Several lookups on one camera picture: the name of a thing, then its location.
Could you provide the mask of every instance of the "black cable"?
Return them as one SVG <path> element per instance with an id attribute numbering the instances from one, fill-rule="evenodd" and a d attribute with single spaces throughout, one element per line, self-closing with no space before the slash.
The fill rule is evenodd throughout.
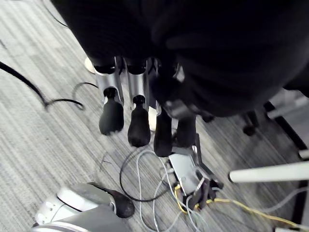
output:
<path id="1" fill-rule="evenodd" d="M 20 74 L 19 72 L 17 72 L 16 70 L 12 69 L 10 66 L 2 63 L 0 61 L 0 69 L 6 71 L 7 73 L 13 75 L 14 77 L 18 78 L 20 81 L 22 81 L 23 83 L 25 83 L 29 88 L 31 88 L 41 99 L 42 104 L 44 105 L 45 110 L 47 110 L 48 106 L 54 104 L 55 102 L 72 102 L 76 105 L 80 106 L 80 110 L 84 110 L 84 105 L 81 104 L 78 101 L 72 100 L 72 99 L 54 99 L 51 101 L 47 101 L 45 99 L 45 97 L 43 96 L 43 94 L 41 93 L 41 91 L 34 85 L 32 84 L 27 78 L 25 78 L 22 74 Z"/>
<path id="2" fill-rule="evenodd" d="M 45 8 L 45 10 L 50 14 L 50 16 L 51 16 L 54 20 L 56 20 L 56 21 L 57 21 L 58 23 L 60 23 L 62 26 L 66 27 L 66 28 L 69 28 L 67 25 L 65 25 L 64 23 L 60 22 L 60 21 L 53 15 L 53 13 L 47 8 L 47 6 L 46 6 L 44 0 L 41 0 L 41 2 L 42 2 L 43 7 Z"/>
<path id="3" fill-rule="evenodd" d="M 154 198 L 150 198 L 150 199 L 145 199 L 145 200 L 140 200 L 140 199 L 137 199 L 135 197 L 132 197 L 130 194 L 128 194 L 128 192 L 124 189 L 123 185 L 122 185 L 122 172 L 124 170 L 124 168 L 127 166 L 127 164 L 130 162 L 130 160 L 132 160 L 136 155 L 132 156 L 134 154 L 136 150 L 132 151 L 124 160 L 124 162 L 122 163 L 121 165 L 121 168 L 120 168 L 120 173 L 119 173 L 119 184 L 120 184 L 120 187 L 122 189 L 122 191 L 124 192 L 124 194 L 130 198 L 131 200 L 134 200 L 136 202 L 152 202 L 156 199 L 158 199 L 159 197 L 163 196 L 169 189 L 167 188 L 166 190 L 164 190 L 162 193 L 160 193 L 159 195 L 157 195 L 156 197 Z"/>
<path id="4" fill-rule="evenodd" d="M 93 86 L 93 87 L 98 88 L 98 86 L 96 86 L 95 84 L 92 84 L 92 83 L 90 83 L 90 82 L 81 82 L 81 83 L 78 83 L 78 84 L 74 87 L 74 89 L 73 89 L 73 91 L 72 91 L 72 99 L 73 99 L 74 101 L 76 101 L 76 92 L 77 92 L 77 90 L 78 90 L 81 86 L 83 86 L 83 85 L 91 85 L 91 86 Z M 76 105 L 76 107 L 77 107 L 78 109 L 82 110 L 81 106 Z"/>

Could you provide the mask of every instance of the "white cable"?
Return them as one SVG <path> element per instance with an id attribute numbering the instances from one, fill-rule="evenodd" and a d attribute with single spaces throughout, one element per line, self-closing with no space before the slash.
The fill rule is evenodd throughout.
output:
<path id="1" fill-rule="evenodd" d="M 158 157 L 158 158 L 160 159 L 160 161 L 161 161 L 161 163 L 162 163 L 162 166 L 164 167 L 164 170 L 165 170 L 165 173 L 166 173 L 166 177 L 167 177 L 167 181 L 168 181 L 168 184 L 169 184 L 169 189 L 170 189 L 170 191 L 171 191 L 173 197 L 175 198 L 175 200 L 176 200 L 177 202 L 179 202 L 179 204 L 180 204 L 181 206 L 185 207 L 185 208 L 187 209 L 187 211 L 190 211 L 190 213 L 193 213 L 193 214 L 198 215 L 198 216 L 200 217 L 200 219 L 202 219 L 202 221 L 203 221 L 203 222 L 205 223 L 205 225 L 208 227 L 207 222 L 206 222 L 205 219 L 201 216 L 200 213 L 194 212 L 192 209 L 187 208 L 186 205 L 183 204 L 183 203 L 175 196 L 174 191 L 173 191 L 173 189 L 172 189 L 172 185 L 171 185 L 170 180 L 169 180 L 169 174 L 168 174 L 168 171 L 167 171 L 167 169 L 166 169 L 166 167 L 165 167 L 165 165 L 164 165 L 164 162 L 162 161 L 162 158 L 160 158 L 160 157 Z"/>
<path id="2" fill-rule="evenodd" d="M 138 175 L 138 180 L 139 180 L 140 199 L 141 199 L 141 183 L 140 183 L 140 168 L 139 168 L 139 161 L 140 161 L 140 158 L 141 158 L 143 155 L 145 155 L 145 154 L 152 154 L 152 155 L 155 155 L 156 157 L 158 157 L 153 151 L 150 151 L 150 150 L 144 150 L 144 151 L 140 152 L 139 155 L 138 155 L 138 158 L 137 158 L 137 160 L 136 160 L 136 167 L 137 167 L 137 175 Z M 164 178 L 166 177 L 166 175 L 168 175 L 168 171 L 167 171 L 167 170 L 166 170 L 166 173 L 163 175 L 162 179 L 164 179 Z M 159 182 L 159 184 L 158 184 L 158 186 L 157 186 L 157 188 L 156 188 L 156 193 L 155 193 L 155 195 L 157 194 L 157 192 L 158 192 L 160 186 L 162 185 L 162 179 L 161 179 L 161 181 Z M 179 218 L 179 216 L 181 215 L 181 213 L 182 213 L 182 212 L 179 211 L 179 213 L 176 215 L 176 217 L 175 217 L 173 223 L 171 224 L 171 226 L 170 226 L 169 228 L 167 228 L 165 231 L 161 231 L 161 232 L 169 232 L 169 231 L 175 226 L 176 221 L 177 221 L 177 219 Z M 142 218 L 142 214 L 141 214 L 141 202 L 140 202 L 140 221 L 141 221 L 141 223 L 143 224 L 143 226 L 145 227 L 145 229 L 146 229 L 147 231 L 149 231 L 149 232 L 160 232 L 160 231 L 158 230 L 158 228 L 157 228 L 157 230 L 155 231 L 155 230 L 153 230 L 152 228 L 148 227 L 148 226 L 146 225 L 146 223 L 144 222 L 144 220 L 143 220 L 143 218 Z"/>
<path id="3" fill-rule="evenodd" d="M 292 191 L 289 195 L 287 195 L 287 197 L 285 197 L 281 202 L 279 202 L 278 204 L 270 207 L 270 208 L 264 208 L 264 209 L 256 209 L 259 210 L 263 213 L 270 213 L 273 212 L 281 207 L 283 207 L 286 203 L 288 203 L 295 195 L 301 193 L 301 192 L 305 192 L 305 191 L 309 191 L 309 187 L 303 187 L 303 188 L 298 188 L 295 189 L 294 191 Z"/>
<path id="4" fill-rule="evenodd" d="M 187 209 L 189 209 L 189 200 L 192 198 L 192 196 L 189 196 L 188 198 L 187 198 L 187 200 L 186 200 L 186 207 L 187 207 Z M 199 228 L 195 225 L 195 223 L 193 222 L 193 219 L 192 219 L 192 217 L 191 217 L 191 213 L 190 213 L 190 211 L 189 210 L 187 210 L 187 212 L 188 212 L 188 215 L 189 215 L 189 218 L 190 218 L 190 221 L 191 221 L 191 224 L 193 225 L 193 227 L 195 228 L 195 230 L 196 230 L 196 232 L 201 232 L 200 230 L 199 230 Z"/>
<path id="5" fill-rule="evenodd" d="M 164 171 L 165 171 L 165 174 L 163 175 L 161 181 L 159 182 L 159 185 L 157 186 L 157 188 L 156 188 L 156 190 L 155 190 L 154 197 L 156 197 L 156 194 L 157 194 L 157 192 L 158 192 L 160 186 L 162 185 L 162 181 L 163 181 L 164 178 L 166 177 L 166 178 L 167 178 L 167 181 L 168 181 L 168 184 L 169 184 L 170 191 L 171 191 L 171 193 L 172 193 L 172 196 L 175 198 L 175 200 L 176 200 L 181 206 L 183 206 L 183 207 L 185 207 L 185 208 L 187 209 L 188 215 L 189 215 L 189 217 L 190 217 L 190 221 L 191 221 L 192 225 L 194 226 L 194 228 L 196 229 L 196 231 L 200 232 L 200 230 L 199 230 L 199 229 L 196 227 L 196 225 L 194 224 L 194 222 L 193 222 L 193 220 L 192 220 L 192 217 L 191 217 L 190 213 L 198 215 L 198 216 L 202 219 L 202 221 L 203 221 L 203 222 L 207 225 L 207 227 L 208 227 L 207 222 L 206 222 L 206 221 L 204 220 L 204 218 L 200 215 L 200 213 L 194 212 L 193 210 L 191 210 L 191 209 L 188 207 L 188 202 L 189 202 L 189 199 L 190 199 L 191 196 L 187 199 L 187 204 L 186 204 L 186 205 L 184 205 L 184 204 L 175 196 L 175 194 L 174 194 L 174 192 L 173 192 L 173 189 L 172 189 L 172 185 L 171 185 L 170 180 L 169 180 L 169 172 L 170 172 L 171 170 L 167 171 L 167 169 L 166 169 L 166 167 L 165 167 L 164 162 L 162 161 L 162 159 L 161 159 L 160 157 L 158 157 L 158 156 L 157 156 L 153 151 L 151 151 L 151 150 L 144 150 L 144 151 L 140 152 L 140 154 L 139 154 L 139 156 L 138 156 L 138 159 L 137 159 L 137 161 L 136 161 L 137 173 L 138 173 L 138 179 L 139 179 L 139 187 L 140 187 L 140 199 L 141 199 L 141 183 L 140 183 L 139 160 L 140 160 L 140 157 L 141 157 L 141 156 L 143 156 L 143 155 L 145 155 L 145 154 L 147 154 L 147 153 L 148 153 L 148 154 L 153 154 L 153 155 L 155 155 L 155 156 L 161 161 L 162 166 L 163 166 Z M 303 188 L 295 189 L 295 190 L 292 191 L 287 197 L 285 197 L 281 202 L 279 202 L 279 203 L 276 204 L 275 206 L 272 206 L 272 207 L 270 207 L 270 208 L 264 208 L 264 209 L 256 209 L 256 210 L 261 211 L 261 212 L 263 212 L 263 213 L 270 213 L 270 212 L 273 212 L 273 211 L 275 211 L 275 210 L 277 210 L 277 209 L 283 207 L 283 206 L 284 206 L 287 202 L 289 202 L 295 195 L 297 195 L 297 194 L 299 194 L 299 193 L 301 193 L 301 192 L 305 192 L 305 191 L 309 191 L 309 187 L 303 187 Z M 142 222 L 143 226 L 144 226 L 148 231 L 150 231 L 150 232 L 160 232 L 160 230 L 158 229 L 157 221 L 156 221 L 156 219 L 155 219 L 155 209 L 154 209 L 154 208 L 155 208 L 155 205 L 154 205 L 154 204 L 155 204 L 155 201 L 153 202 L 153 214 L 154 214 L 154 224 L 155 224 L 155 226 L 156 226 L 156 231 L 153 230 L 153 229 L 151 229 L 151 228 L 149 228 L 149 227 L 144 223 L 144 221 L 143 221 L 143 219 L 142 219 L 142 215 L 141 215 L 141 203 L 140 203 L 140 219 L 141 219 L 141 222 Z M 163 232 L 169 232 L 169 230 L 176 224 L 176 221 L 177 221 L 177 219 L 179 218 L 180 215 L 181 215 L 181 211 L 177 214 L 177 216 L 176 216 L 176 218 L 174 219 L 174 221 L 173 221 L 173 223 L 171 224 L 171 226 L 170 226 L 167 230 L 165 230 L 165 231 L 163 231 Z M 309 229 L 309 227 L 307 227 L 307 226 L 303 226 L 303 225 L 298 225 L 298 226 L 299 226 L 299 228 L 301 228 L 301 229 Z"/>

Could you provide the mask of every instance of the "gray striped carpet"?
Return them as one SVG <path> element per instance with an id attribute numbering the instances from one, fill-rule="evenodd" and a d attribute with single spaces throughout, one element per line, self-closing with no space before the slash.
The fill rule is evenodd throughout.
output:
<path id="1" fill-rule="evenodd" d="M 70 98 L 76 84 L 95 82 L 84 68 L 85 53 L 69 29 L 58 24 L 37 0 L 0 0 L 0 60 L 33 81 L 49 99 Z M 34 223 L 40 204 L 60 186 L 98 181 L 120 191 L 119 170 L 127 154 L 130 121 L 125 105 L 125 127 L 112 137 L 100 135 L 99 92 L 79 89 L 77 98 L 86 105 L 57 103 L 44 111 L 37 96 L 24 84 L 0 71 L 0 231 L 26 231 Z M 126 84 L 124 95 L 128 99 Z M 296 188 L 297 183 L 232 185 L 227 173 L 233 169 L 260 167 L 298 161 L 296 148 L 281 128 L 262 115 L 259 133 L 242 133 L 241 117 L 220 118 L 204 125 L 198 119 L 203 160 L 224 182 L 225 195 L 253 207 L 269 207 Z M 144 157 L 140 162 L 143 197 L 153 196 L 159 181 L 159 162 Z M 134 160 L 124 172 L 124 187 L 138 197 Z M 159 227 L 166 229 L 179 209 L 170 194 L 157 203 Z M 274 212 L 291 218 L 294 202 Z M 146 231 L 135 215 L 124 219 L 132 231 Z M 145 221 L 154 228 L 152 204 L 142 204 Z M 236 206 L 217 203 L 201 214 L 214 232 L 270 232 L 282 225 L 250 215 Z M 172 231 L 194 231 L 185 215 Z"/>

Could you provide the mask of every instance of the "black cloth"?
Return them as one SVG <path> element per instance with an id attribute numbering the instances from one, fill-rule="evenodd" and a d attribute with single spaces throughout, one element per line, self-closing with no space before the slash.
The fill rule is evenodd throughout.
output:
<path id="1" fill-rule="evenodd" d="M 215 116 L 251 110 L 295 77 L 309 88 L 308 0 L 52 2 L 95 65 L 175 58 L 184 82 L 162 88 Z"/>

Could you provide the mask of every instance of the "silver metal tube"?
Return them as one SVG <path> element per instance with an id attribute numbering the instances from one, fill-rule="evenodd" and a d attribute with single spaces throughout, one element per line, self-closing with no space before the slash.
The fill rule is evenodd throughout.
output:
<path id="1" fill-rule="evenodd" d="M 104 96 L 104 90 L 106 90 L 107 88 L 113 87 L 117 90 L 115 101 L 121 103 L 123 106 L 124 96 L 122 92 L 120 74 L 119 74 L 118 65 L 116 63 L 116 59 L 115 59 L 114 73 L 112 74 L 100 73 L 96 70 L 96 68 L 94 68 L 94 70 L 95 70 L 97 84 L 98 84 L 98 88 L 101 93 L 103 103 L 106 101 L 105 96 Z"/>
<path id="2" fill-rule="evenodd" d="M 146 62 L 145 72 L 141 74 L 131 74 L 128 71 L 126 64 L 126 72 L 129 83 L 129 96 L 130 96 L 130 107 L 131 110 L 134 110 L 135 105 L 133 102 L 134 97 L 141 95 L 145 98 L 145 105 L 143 106 L 145 110 L 149 109 L 149 80 L 147 76 L 147 66 L 148 61 Z"/>

